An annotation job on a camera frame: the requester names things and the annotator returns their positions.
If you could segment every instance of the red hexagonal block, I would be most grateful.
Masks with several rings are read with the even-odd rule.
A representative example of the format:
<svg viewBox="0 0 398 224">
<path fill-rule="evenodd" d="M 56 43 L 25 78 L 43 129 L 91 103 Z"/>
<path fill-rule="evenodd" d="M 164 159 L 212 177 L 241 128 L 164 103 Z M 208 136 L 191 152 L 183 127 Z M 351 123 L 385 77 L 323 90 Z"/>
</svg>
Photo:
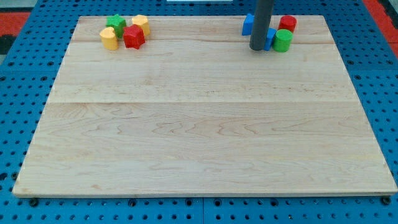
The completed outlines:
<svg viewBox="0 0 398 224">
<path fill-rule="evenodd" d="M 145 43 L 144 31 L 137 25 L 125 27 L 123 40 L 127 48 L 139 49 Z"/>
</svg>

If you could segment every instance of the cutting board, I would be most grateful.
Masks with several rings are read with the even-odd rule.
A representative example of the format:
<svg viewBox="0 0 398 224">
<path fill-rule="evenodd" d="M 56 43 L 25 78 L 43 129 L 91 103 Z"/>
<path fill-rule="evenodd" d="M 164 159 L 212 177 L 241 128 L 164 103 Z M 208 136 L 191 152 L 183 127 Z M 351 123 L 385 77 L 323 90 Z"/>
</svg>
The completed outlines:
<svg viewBox="0 0 398 224">
<path fill-rule="evenodd" d="M 120 40 L 115 51 L 98 35 L 106 17 L 80 17 L 13 192 L 397 192 L 324 18 L 296 18 L 290 50 L 278 53 L 249 48 L 243 16 L 149 17 L 146 43 Z"/>
</svg>

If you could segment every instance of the blue cube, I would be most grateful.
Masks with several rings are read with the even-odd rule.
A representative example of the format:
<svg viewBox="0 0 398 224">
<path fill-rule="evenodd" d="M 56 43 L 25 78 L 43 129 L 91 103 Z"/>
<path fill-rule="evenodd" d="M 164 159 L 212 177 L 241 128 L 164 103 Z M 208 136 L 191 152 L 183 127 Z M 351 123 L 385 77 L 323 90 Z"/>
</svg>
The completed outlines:
<svg viewBox="0 0 398 224">
<path fill-rule="evenodd" d="M 269 51 L 269 49 L 271 49 L 275 34 L 276 34 L 276 30 L 274 28 L 268 29 L 267 40 L 266 40 L 266 44 L 264 46 L 264 50 Z"/>
<path fill-rule="evenodd" d="M 250 13 L 247 14 L 243 22 L 242 35 L 251 35 L 251 30 L 253 28 L 253 21 L 254 21 L 254 15 Z"/>
</svg>

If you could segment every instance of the blue perforated table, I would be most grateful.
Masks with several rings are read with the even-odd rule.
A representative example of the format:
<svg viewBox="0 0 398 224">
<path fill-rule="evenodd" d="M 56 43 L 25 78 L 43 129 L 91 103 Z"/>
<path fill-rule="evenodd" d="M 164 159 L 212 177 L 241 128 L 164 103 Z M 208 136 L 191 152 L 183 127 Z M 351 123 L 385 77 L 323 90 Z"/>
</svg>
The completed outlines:
<svg viewBox="0 0 398 224">
<path fill-rule="evenodd" d="M 11 194 L 78 16 L 244 15 L 254 1 L 40 0 L 0 67 L 0 223 L 394 223 L 398 198 L 19 199 Z M 398 175 L 398 61 L 361 1 L 276 1 L 275 14 L 321 14 L 377 140 Z"/>
</svg>

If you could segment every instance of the gray pole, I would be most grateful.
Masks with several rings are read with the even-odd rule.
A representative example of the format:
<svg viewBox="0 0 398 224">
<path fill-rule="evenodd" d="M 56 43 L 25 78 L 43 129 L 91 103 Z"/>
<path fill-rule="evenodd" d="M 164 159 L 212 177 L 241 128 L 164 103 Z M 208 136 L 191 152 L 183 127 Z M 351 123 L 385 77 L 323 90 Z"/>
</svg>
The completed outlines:
<svg viewBox="0 0 398 224">
<path fill-rule="evenodd" d="M 256 12 L 254 13 L 253 29 L 250 36 L 251 49 L 264 49 L 273 9 L 274 0 L 257 0 Z"/>
</svg>

